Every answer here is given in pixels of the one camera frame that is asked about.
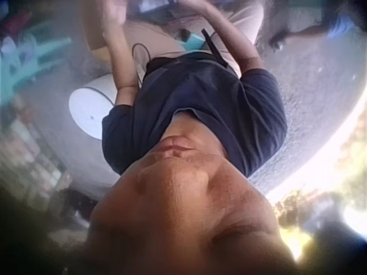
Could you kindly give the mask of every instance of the mouth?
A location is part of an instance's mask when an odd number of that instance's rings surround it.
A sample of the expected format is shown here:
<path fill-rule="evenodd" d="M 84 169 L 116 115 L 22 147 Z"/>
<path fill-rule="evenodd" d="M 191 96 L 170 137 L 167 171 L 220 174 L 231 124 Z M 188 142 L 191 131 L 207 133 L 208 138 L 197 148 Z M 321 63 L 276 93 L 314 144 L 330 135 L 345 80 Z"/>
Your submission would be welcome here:
<path fill-rule="evenodd" d="M 195 143 L 182 136 L 170 136 L 161 140 L 152 152 L 188 151 L 194 150 Z"/>

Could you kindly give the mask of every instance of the dark blue shirt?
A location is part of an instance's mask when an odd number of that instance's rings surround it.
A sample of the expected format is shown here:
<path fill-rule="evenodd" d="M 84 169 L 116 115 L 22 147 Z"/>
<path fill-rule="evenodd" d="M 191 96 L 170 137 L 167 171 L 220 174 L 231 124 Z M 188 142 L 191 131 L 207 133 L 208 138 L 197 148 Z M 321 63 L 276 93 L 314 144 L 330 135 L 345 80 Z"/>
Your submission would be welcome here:
<path fill-rule="evenodd" d="M 287 132 L 276 79 L 266 70 L 250 70 L 239 80 L 214 61 L 179 58 L 145 78 L 134 106 L 116 106 L 103 120 L 108 164 L 124 173 L 183 111 L 218 137 L 228 160 L 246 177 L 275 154 Z"/>

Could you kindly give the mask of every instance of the white bucket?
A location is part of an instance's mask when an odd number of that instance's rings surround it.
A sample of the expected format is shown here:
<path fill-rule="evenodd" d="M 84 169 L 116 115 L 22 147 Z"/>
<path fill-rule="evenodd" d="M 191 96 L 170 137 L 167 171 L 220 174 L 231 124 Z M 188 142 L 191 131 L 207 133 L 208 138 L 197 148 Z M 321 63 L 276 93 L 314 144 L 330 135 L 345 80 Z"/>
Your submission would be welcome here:
<path fill-rule="evenodd" d="M 69 110 L 75 123 L 89 136 L 102 140 L 102 120 L 114 107 L 116 96 L 111 74 L 75 90 L 69 99 Z"/>

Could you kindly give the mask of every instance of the neck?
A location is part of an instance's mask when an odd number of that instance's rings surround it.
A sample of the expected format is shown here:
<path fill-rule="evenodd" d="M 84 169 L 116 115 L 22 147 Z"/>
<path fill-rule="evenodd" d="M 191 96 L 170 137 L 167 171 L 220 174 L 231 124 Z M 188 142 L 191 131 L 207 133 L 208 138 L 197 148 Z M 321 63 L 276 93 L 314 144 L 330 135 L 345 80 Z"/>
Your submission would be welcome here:
<path fill-rule="evenodd" d="M 217 136 L 190 113 L 179 113 L 173 117 L 161 140 L 170 136 L 183 136 L 195 142 L 200 151 L 226 157 L 224 147 Z"/>

